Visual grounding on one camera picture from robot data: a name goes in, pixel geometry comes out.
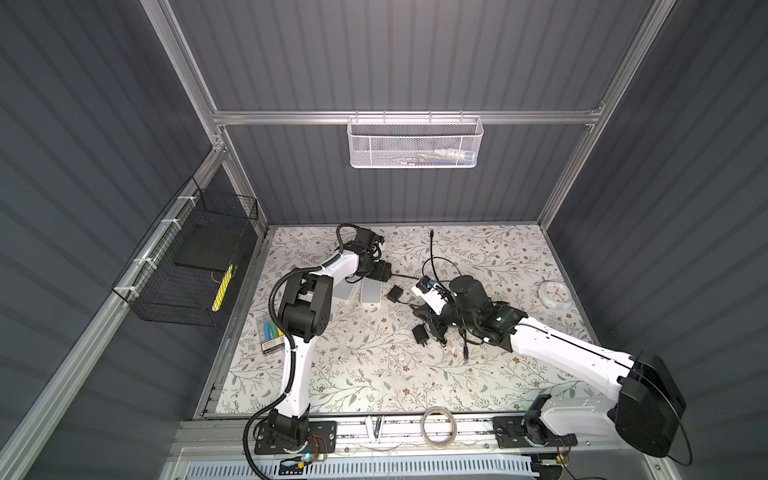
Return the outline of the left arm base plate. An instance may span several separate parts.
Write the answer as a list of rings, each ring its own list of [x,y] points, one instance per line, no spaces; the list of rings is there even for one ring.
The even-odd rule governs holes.
[[[258,427],[251,451],[256,455],[334,453],[337,427],[335,421],[310,420],[299,433],[291,426],[265,423]]]

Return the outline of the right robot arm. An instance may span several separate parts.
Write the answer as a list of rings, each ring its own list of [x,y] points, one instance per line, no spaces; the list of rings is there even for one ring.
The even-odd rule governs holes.
[[[598,393],[598,398],[558,400],[540,394],[511,427],[538,447],[574,446],[581,436],[619,438],[648,456],[669,455],[684,430],[684,397],[660,356],[606,349],[552,329],[504,301],[494,301],[474,277],[448,285],[427,276],[413,286],[422,300],[415,315],[439,342],[451,326],[481,343],[551,365]]]

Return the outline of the white network switch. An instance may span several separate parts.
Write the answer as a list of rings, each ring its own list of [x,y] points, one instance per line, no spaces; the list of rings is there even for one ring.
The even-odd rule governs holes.
[[[364,278],[362,280],[360,302],[366,311],[373,311],[382,302],[383,283],[378,280]]]
[[[333,298],[341,301],[349,301],[356,288],[357,284],[355,282],[341,280],[333,288]]]

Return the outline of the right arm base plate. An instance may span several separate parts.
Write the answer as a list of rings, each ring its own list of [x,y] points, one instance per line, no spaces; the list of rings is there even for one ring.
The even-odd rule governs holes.
[[[575,434],[557,435],[541,420],[525,420],[523,416],[496,416],[492,418],[493,433],[500,448],[574,447]]]

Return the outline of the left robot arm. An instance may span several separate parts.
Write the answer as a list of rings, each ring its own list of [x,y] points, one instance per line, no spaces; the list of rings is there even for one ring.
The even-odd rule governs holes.
[[[334,289],[366,278],[383,281],[391,272],[391,265],[381,259],[381,234],[341,223],[335,236],[336,248],[327,260],[292,269],[268,296],[269,319],[284,334],[285,358],[280,395],[252,417],[263,416],[274,436],[289,445],[301,445],[309,436],[312,357],[331,320]]]

